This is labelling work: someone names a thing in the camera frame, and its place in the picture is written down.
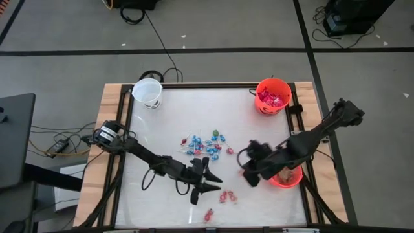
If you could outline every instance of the red wrapped candy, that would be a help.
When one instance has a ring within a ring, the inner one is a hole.
[[[267,104],[271,107],[281,107],[281,106],[283,106],[283,101],[282,101],[282,98],[280,97],[280,95],[269,93],[267,91],[266,87],[262,92],[258,93],[257,95],[263,103],[265,103],[265,104]]]

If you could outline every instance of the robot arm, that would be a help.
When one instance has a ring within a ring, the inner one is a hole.
[[[128,130],[116,121],[105,121],[102,127],[95,130],[93,135],[89,137],[88,144],[95,144],[104,151],[115,155],[131,153],[146,162],[157,175],[165,176],[167,174],[175,181],[194,185],[190,199],[193,205],[197,204],[199,194],[220,190],[220,187],[204,182],[204,180],[222,182],[209,170],[208,157],[202,160],[194,158],[190,161],[193,166],[187,167],[171,156],[155,155],[139,144],[137,139],[129,136]]]
[[[293,169],[306,160],[311,159],[316,152],[320,140],[333,133],[339,127],[357,126],[365,113],[357,108],[351,101],[342,98],[334,104],[330,113],[310,131],[304,131],[290,136],[273,151],[268,144],[250,141],[246,151],[251,158],[242,165],[245,169],[243,176],[253,187],[257,186],[260,178],[268,180],[279,173],[285,166]]]

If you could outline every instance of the white cup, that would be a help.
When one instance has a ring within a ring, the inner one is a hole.
[[[144,78],[138,81],[132,89],[134,99],[148,109],[156,109],[161,105],[162,86],[154,78]]]

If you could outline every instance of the red bucket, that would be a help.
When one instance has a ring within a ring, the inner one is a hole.
[[[292,170],[292,178],[286,182],[282,183],[278,177],[278,175],[273,176],[269,179],[270,183],[274,186],[278,186],[281,188],[292,188],[293,186],[297,185],[300,180],[302,180],[303,171],[301,166],[297,166]]]
[[[272,107],[263,101],[260,100],[258,93],[267,90],[270,94],[276,94],[280,96],[281,101],[283,102],[282,106]],[[256,88],[256,97],[254,98],[254,105],[256,109],[265,115],[276,115],[280,110],[286,107],[289,104],[290,99],[292,98],[292,91],[290,90],[289,85],[279,78],[267,78],[257,85]]]

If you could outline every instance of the wire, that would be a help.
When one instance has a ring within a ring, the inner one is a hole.
[[[321,153],[322,155],[324,155],[324,156],[326,156],[326,157],[328,157],[328,158],[330,158],[331,160],[332,160],[332,162],[334,163],[334,168],[336,168],[336,163],[335,163],[335,160],[334,160],[334,158],[332,158],[331,156],[329,156],[327,153],[324,153],[324,152],[322,152],[322,151],[320,151],[320,150],[316,150],[317,152],[319,152],[319,153]]]
[[[34,154],[36,154],[36,155],[39,155],[39,156],[42,156],[42,157],[50,158],[49,156],[42,155],[42,154],[40,154],[40,153],[38,153],[38,152],[36,152],[36,151],[32,151],[32,150],[27,150],[27,151],[32,152],[32,153],[34,153]]]
[[[81,152],[78,152],[78,153],[52,153],[52,152],[47,152],[47,151],[43,151],[43,150],[39,149],[37,146],[35,146],[35,145],[33,144],[33,142],[32,142],[30,139],[28,140],[28,142],[29,142],[29,143],[30,143],[30,145],[32,145],[32,146],[34,147],[34,149],[36,149],[37,151],[42,152],[42,153],[46,153],[46,154],[49,154],[49,155],[83,155],[84,153],[87,153],[87,152],[89,151],[89,149],[87,149],[87,150],[84,150],[84,151],[81,151]]]
[[[181,82],[184,82],[184,76],[182,75],[182,72],[179,69],[174,68],[174,67],[168,68],[166,70],[166,72],[164,72],[164,74],[162,76],[165,77],[165,75],[168,73],[168,71],[172,71],[173,69],[175,69],[176,71],[180,72],[180,74],[181,74]]]
[[[105,7],[108,10],[112,10],[112,8],[114,7],[114,0],[111,0],[111,6],[108,6],[108,4],[105,2],[105,0],[102,0],[102,2],[104,3]]]
[[[313,20],[316,22],[317,25],[323,23],[323,20],[326,18],[325,7],[319,6],[315,9],[316,14],[313,16]]]
[[[317,24],[317,25],[320,25],[321,23],[323,23],[323,21],[325,20],[325,18],[326,18],[326,13],[325,13],[325,7],[324,6],[319,6],[318,8],[316,8],[315,9],[315,12],[316,12],[316,14],[314,14],[313,15],[313,17],[312,17],[312,19],[313,19],[313,21],[315,21],[315,23]],[[375,31],[375,26],[374,25],[372,25],[372,27],[373,27],[373,30],[372,30],[372,32],[367,32],[367,33],[365,33],[365,34],[363,34],[363,35],[361,35],[356,41],[355,41],[355,43],[353,43],[352,45],[350,45],[350,46],[348,46],[348,47],[343,47],[342,45],[340,45],[338,42],[336,42],[334,39],[336,39],[336,40],[339,40],[339,39],[341,39],[341,38],[333,38],[333,37],[330,37],[330,36],[328,36],[326,33],[324,33],[324,32],[322,32],[320,29],[314,29],[313,31],[312,31],[312,38],[315,40],[315,41],[319,41],[319,42],[328,42],[328,41],[330,41],[330,42],[333,42],[333,43],[335,43],[335,44],[337,44],[337,46],[339,46],[341,49],[350,49],[350,48],[352,48],[352,47],[354,47],[364,36],[368,36],[368,35],[370,35],[370,34],[372,34],[374,31]],[[315,38],[315,32],[320,32],[320,33],[322,33],[324,36],[326,36],[327,38],[329,38],[329,39],[316,39]]]
[[[82,130],[84,130],[84,129],[94,129],[94,128],[87,128],[87,126],[90,126],[91,124],[95,124],[96,122],[91,122],[91,123],[88,123],[88,124],[86,124],[86,125],[84,125],[82,128],[69,128],[69,129],[60,129],[60,128],[56,128],[56,129],[53,129],[53,128],[44,128],[44,127],[39,127],[39,126],[32,126],[33,128],[38,128],[38,129],[44,129],[44,130],[54,130],[54,131],[64,131],[64,130],[80,130],[80,131],[82,131]]]
[[[70,173],[70,174],[67,174],[67,175],[74,175],[74,174],[77,174],[77,173],[80,173],[80,172],[82,172],[82,179],[83,179],[83,176],[85,175],[85,171],[86,171],[86,168],[88,167],[88,165],[92,162],[92,161],[94,161],[95,159],[97,159],[99,156],[101,156],[102,154],[104,153],[104,151],[102,151],[101,153],[99,153],[97,156],[95,156],[95,158],[93,158],[93,159],[91,159],[86,165],[85,165],[85,167],[83,168],[83,170],[82,171],[78,171],[78,172],[74,172],[74,173]]]
[[[144,13],[145,13],[145,15],[147,16],[149,23],[150,23],[150,24],[151,24],[151,26],[153,27],[153,29],[154,29],[154,31],[155,31],[155,34],[158,36],[158,39],[160,40],[161,45],[162,45],[162,47],[164,48],[164,51],[166,51],[167,56],[169,57],[169,59],[171,60],[171,62],[172,62],[172,63],[173,63],[173,65],[174,65],[175,72],[177,73],[177,82],[178,82],[178,80],[179,80],[179,72],[178,72],[177,66],[175,65],[175,62],[174,62],[173,58],[169,55],[168,50],[167,50],[166,46],[164,45],[164,42],[162,42],[162,39],[161,39],[161,37],[160,37],[160,34],[159,34],[159,33],[157,32],[157,30],[155,29],[155,26],[154,26],[153,22],[151,21],[151,19],[149,18],[149,16],[148,16],[147,12],[146,12],[146,11],[144,11]]]
[[[149,186],[153,183],[154,179],[155,179],[155,175],[156,175],[156,173],[154,172],[154,175],[153,175],[153,177],[151,178],[151,180],[150,180],[149,184],[148,184],[148,185],[144,188],[144,181],[145,181],[145,179],[147,178],[147,175],[148,175],[149,171],[151,171],[151,168],[149,168],[149,169],[147,170],[147,172],[146,172],[146,173],[145,173],[145,175],[144,175],[144,178],[142,178],[142,183],[141,183],[141,189],[142,189],[142,191],[147,190],[147,189],[149,188]]]
[[[73,219],[75,219],[75,217],[76,217],[76,214],[69,220],[69,222],[67,222],[66,223],[66,225],[64,226],[64,227],[62,227],[62,229],[60,229],[60,230],[65,230],[65,228],[67,227],[67,225],[69,225],[69,223],[71,223],[72,222],[72,220]]]
[[[186,190],[185,193],[182,194],[182,193],[180,193],[180,190],[179,190],[179,181],[175,180],[175,189],[176,189],[177,193],[179,193],[180,195],[186,195],[186,194],[188,194],[188,192],[190,190],[190,184],[187,183],[187,190]]]
[[[353,43],[352,45],[350,45],[350,46],[348,46],[348,47],[343,47],[342,45],[340,45],[338,42],[336,42],[335,40],[333,40],[333,39],[338,39],[338,38],[332,38],[332,37],[329,37],[328,35],[326,35],[324,32],[322,32],[320,29],[315,29],[315,30],[313,30],[313,32],[312,32],[312,38],[314,39],[314,40],[316,40],[316,41],[319,41],[319,42],[328,42],[328,41],[330,41],[330,42],[333,42],[333,43],[335,43],[335,44],[337,44],[337,46],[339,46],[341,49],[350,49],[350,48],[352,48],[352,47],[354,47],[364,36],[368,36],[368,35],[371,35],[374,31],[375,31],[375,26],[374,25],[372,25],[372,28],[373,28],[373,30],[371,31],[371,32],[368,32],[368,33],[365,33],[364,35],[361,35],[356,41],[355,41],[355,43]],[[331,39],[316,39],[315,38],[315,32],[321,32],[324,36],[326,36],[326,37],[328,37],[328,38],[331,38]]]

